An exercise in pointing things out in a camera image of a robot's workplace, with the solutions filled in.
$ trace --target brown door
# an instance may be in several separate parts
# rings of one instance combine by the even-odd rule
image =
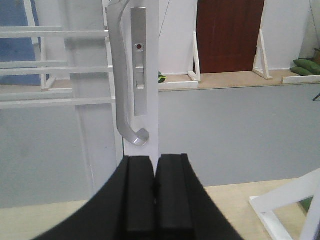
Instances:
[[[201,73],[252,71],[265,0],[198,0]]]

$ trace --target beige floor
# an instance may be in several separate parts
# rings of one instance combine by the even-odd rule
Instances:
[[[280,86],[283,85],[283,77],[297,76],[289,70],[273,70],[270,71],[270,75],[273,79],[265,80],[252,71],[205,73],[201,74],[201,83],[199,83],[198,88],[187,90]],[[166,83],[186,81],[191,81],[188,75],[169,75]]]
[[[211,186],[206,191],[245,240],[271,240],[249,204],[259,196],[292,179]],[[0,209],[0,240],[29,240],[64,220],[86,201]],[[297,204],[276,211],[294,240],[299,239],[306,216]]]
[[[261,196],[292,179],[206,187],[221,212],[245,240],[271,240],[249,203],[249,197]],[[275,214],[294,240],[298,240],[306,215],[298,204],[277,209]]]

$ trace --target green pillow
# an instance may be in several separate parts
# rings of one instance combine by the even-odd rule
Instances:
[[[309,72],[307,69],[304,69],[302,67],[292,67],[290,68],[291,72],[295,74],[299,74],[300,76],[313,76],[314,74],[312,72]]]
[[[316,64],[314,61],[299,59],[293,61],[298,67],[304,68],[313,75],[320,75],[320,65]]]

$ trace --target blue wall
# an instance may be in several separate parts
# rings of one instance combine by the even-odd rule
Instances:
[[[0,26],[28,26],[23,0],[0,0]],[[31,38],[0,38],[0,62],[35,60]],[[40,77],[39,75],[0,76],[0,84],[38,86]]]

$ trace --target door handle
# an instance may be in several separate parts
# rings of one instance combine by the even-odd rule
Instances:
[[[106,9],[106,17],[113,62],[117,129],[128,142],[136,146],[142,146],[148,141],[149,132],[144,128],[135,132],[128,122],[128,56],[126,54],[125,42],[121,29],[121,19],[129,2],[130,0],[111,0]]]

